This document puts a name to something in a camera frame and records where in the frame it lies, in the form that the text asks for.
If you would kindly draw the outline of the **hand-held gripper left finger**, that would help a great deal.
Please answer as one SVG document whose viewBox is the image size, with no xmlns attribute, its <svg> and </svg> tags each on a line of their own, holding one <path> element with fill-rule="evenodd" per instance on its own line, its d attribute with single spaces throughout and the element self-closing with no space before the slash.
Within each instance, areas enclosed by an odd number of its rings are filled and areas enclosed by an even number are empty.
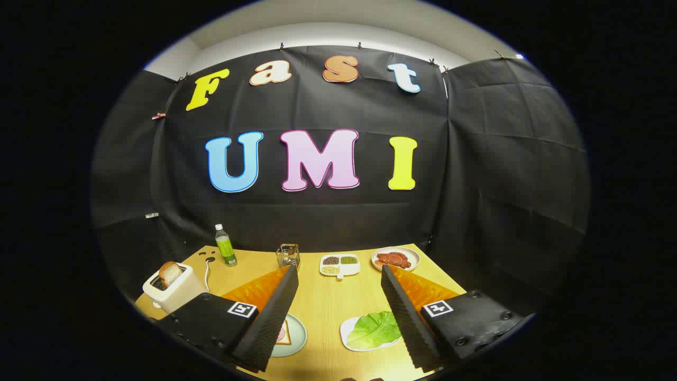
<svg viewBox="0 0 677 381">
<path fill-rule="evenodd" d="M 223 296 L 201 293 L 158 326 L 225 366 L 266 371 L 297 289 L 297 266 L 285 266 Z"/>
</svg>

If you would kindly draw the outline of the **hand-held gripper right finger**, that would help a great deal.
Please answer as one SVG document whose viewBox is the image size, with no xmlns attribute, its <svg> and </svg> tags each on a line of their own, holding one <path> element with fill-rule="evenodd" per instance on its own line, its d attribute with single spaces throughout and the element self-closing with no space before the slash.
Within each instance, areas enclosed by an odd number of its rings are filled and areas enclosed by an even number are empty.
<svg viewBox="0 0 677 381">
<path fill-rule="evenodd" d="M 382 266 L 380 284 L 414 367 L 425 372 L 474 361 L 534 318 L 483 291 L 457 294 L 393 265 Z"/>
</svg>

